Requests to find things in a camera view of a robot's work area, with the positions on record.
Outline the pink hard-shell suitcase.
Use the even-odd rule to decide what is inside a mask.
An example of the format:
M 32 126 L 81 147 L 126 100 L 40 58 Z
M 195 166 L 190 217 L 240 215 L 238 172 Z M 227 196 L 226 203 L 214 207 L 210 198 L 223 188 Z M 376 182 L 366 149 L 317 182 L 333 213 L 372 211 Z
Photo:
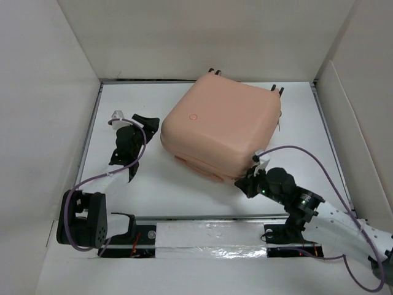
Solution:
M 281 95 L 210 69 L 163 120 L 162 146 L 180 163 L 218 182 L 242 178 L 279 125 Z

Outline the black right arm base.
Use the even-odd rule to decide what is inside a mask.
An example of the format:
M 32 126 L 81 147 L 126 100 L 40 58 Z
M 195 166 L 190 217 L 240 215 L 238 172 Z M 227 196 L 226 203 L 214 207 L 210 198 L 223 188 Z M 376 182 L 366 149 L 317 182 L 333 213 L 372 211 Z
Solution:
M 268 258 L 307 258 L 307 253 L 310 256 L 324 258 L 320 244 L 305 240 L 285 221 L 268 221 L 263 224 L 263 228 L 264 233 L 260 239 L 267 245 Z

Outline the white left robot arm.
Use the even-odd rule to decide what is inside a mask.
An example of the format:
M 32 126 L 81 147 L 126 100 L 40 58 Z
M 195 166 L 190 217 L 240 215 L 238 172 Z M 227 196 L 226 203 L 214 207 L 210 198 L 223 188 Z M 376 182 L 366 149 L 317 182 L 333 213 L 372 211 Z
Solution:
M 109 197 L 136 176 L 139 161 L 158 132 L 160 120 L 138 114 L 127 120 L 116 111 L 108 124 L 114 128 L 116 138 L 106 170 L 66 191 L 61 203 L 56 240 L 81 252 L 103 250 L 115 243 L 131 244 L 138 237 L 135 216 L 111 212 Z

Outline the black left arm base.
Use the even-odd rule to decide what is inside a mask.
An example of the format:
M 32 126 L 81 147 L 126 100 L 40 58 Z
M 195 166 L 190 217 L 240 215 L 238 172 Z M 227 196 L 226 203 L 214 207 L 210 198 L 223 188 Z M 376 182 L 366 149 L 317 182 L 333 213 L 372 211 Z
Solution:
M 98 250 L 101 258 L 154 258 L 156 225 L 136 225 L 130 234 L 117 235 L 111 238 L 107 247 Z

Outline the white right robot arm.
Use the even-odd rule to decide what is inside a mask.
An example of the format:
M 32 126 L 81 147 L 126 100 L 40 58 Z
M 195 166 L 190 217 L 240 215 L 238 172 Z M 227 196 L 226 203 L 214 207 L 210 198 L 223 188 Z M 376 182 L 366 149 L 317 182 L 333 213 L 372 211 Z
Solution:
M 247 198 L 264 195 L 282 205 L 288 218 L 272 236 L 279 244 L 316 242 L 370 267 L 375 277 L 392 284 L 392 234 L 352 219 L 320 195 L 296 185 L 283 168 L 254 172 L 235 181 Z

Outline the white foam block with tape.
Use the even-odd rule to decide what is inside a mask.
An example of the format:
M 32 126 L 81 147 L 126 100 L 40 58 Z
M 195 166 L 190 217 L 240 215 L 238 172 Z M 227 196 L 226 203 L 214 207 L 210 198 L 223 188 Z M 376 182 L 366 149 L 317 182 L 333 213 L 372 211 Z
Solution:
M 160 222 L 155 257 L 159 259 L 260 259 L 267 257 L 261 222 Z

